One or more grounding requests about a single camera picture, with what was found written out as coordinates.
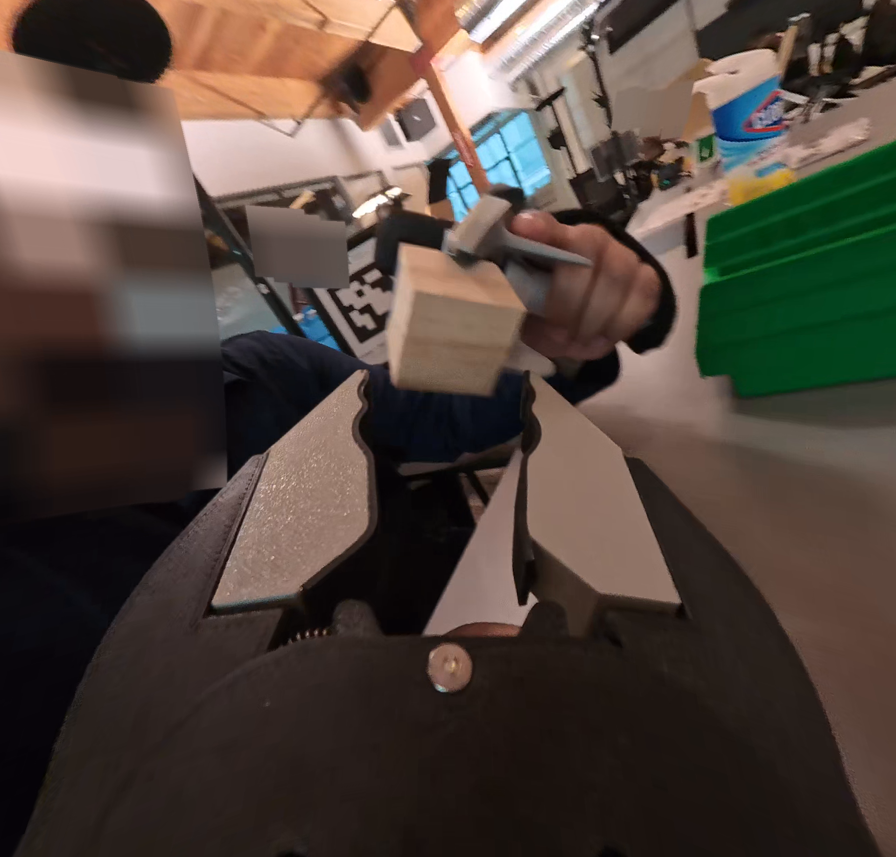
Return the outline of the green plastic bin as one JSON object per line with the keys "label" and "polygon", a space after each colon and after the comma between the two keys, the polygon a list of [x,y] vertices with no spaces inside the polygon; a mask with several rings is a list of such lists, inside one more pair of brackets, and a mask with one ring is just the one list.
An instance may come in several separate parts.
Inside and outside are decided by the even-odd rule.
{"label": "green plastic bin", "polygon": [[702,378],[742,398],[895,376],[895,143],[711,217]]}

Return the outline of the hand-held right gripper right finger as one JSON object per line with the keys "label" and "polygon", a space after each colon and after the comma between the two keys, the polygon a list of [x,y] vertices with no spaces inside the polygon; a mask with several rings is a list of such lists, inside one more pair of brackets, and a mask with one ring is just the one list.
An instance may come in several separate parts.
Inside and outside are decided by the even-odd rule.
{"label": "hand-held right gripper right finger", "polygon": [[675,616],[682,600],[626,456],[535,373],[524,376],[512,579],[584,635],[613,610]]}

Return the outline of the white and blue wipes canister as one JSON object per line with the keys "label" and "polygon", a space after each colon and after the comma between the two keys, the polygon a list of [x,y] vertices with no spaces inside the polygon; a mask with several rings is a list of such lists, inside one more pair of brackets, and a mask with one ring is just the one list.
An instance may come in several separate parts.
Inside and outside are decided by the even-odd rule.
{"label": "white and blue wipes canister", "polygon": [[731,206],[796,181],[775,52],[753,49],[709,63],[692,94],[710,113]]}

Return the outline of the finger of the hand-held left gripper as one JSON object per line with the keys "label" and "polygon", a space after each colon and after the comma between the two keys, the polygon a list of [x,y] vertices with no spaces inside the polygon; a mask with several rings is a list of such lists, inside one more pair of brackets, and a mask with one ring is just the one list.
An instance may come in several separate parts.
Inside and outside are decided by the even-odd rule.
{"label": "finger of the hand-held left gripper", "polygon": [[503,244],[511,202],[495,195],[479,199],[465,218],[446,231],[442,252],[461,265],[491,259]]}
{"label": "finger of the hand-held left gripper", "polygon": [[511,345],[502,356],[500,376],[521,376],[525,372],[548,379],[556,374],[556,363],[528,345]]}

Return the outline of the blue-lit window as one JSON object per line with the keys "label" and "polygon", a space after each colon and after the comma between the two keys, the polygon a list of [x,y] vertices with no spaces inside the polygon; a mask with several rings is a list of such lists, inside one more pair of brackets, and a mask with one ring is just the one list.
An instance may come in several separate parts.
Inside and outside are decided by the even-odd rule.
{"label": "blue-lit window", "polygon": [[[519,188],[531,199],[551,184],[552,173],[529,111],[489,113],[474,124],[471,136],[492,185]],[[446,195],[459,222],[475,206],[478,192],[456,147],[447,147],[438,157],[449,162]]]}

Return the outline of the person's left hand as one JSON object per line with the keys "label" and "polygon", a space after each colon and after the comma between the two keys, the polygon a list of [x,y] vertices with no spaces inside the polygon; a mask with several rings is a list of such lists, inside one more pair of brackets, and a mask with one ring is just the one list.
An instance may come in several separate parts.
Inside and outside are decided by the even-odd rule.
{"label": "person's left hand", "polygon": [[551,274],[544,314],[529,315],[521,341],[543,357],[587,362],[609,355],[655,314],[658,273],[603,226],[568,225],[541,211],[516,216],[517,236],[578,254],[588,268],[561,264]]}

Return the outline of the person's torso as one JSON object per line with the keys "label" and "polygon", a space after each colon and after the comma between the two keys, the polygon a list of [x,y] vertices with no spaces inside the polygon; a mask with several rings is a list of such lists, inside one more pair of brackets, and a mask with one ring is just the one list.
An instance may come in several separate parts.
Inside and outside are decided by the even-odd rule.
{"label": "person's torso", "polygon": [[2,527],[2,855],[14,854],[36,805],[29,854],[49,854],[44,833],[58,818],[79,839],[73,808],[96,818],[93,796],[107,801],[136,754],[245,663],[232,619],[184,622],[170,594],[185,583],[192,602],[206,589],[196,579],[218,572],[245,502],[239,487],[151,573],[100,647],[152,564],[217,494]]}

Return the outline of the blue-taped wooden cube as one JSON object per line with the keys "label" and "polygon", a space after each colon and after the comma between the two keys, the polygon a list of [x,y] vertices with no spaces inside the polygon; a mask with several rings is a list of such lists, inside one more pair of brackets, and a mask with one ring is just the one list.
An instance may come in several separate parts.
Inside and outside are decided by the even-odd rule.
{"label": "blue-taped wooden cube", "polygon": [[493,263],[463,266],[442,251],[402,244],[385,330],[392,384],[399,390],[490,397],[525,314]]}

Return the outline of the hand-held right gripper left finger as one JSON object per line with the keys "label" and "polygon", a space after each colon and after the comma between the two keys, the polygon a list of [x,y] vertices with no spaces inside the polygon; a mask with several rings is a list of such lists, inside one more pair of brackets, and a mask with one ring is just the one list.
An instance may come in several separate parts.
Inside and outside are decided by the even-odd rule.
{"label": "hand-held right gripper left finger", "polygon": [[372,536],[375,461],[361,433],[368,383],[367,371],[354,372],[264,455],[213,613],[303,606]]}

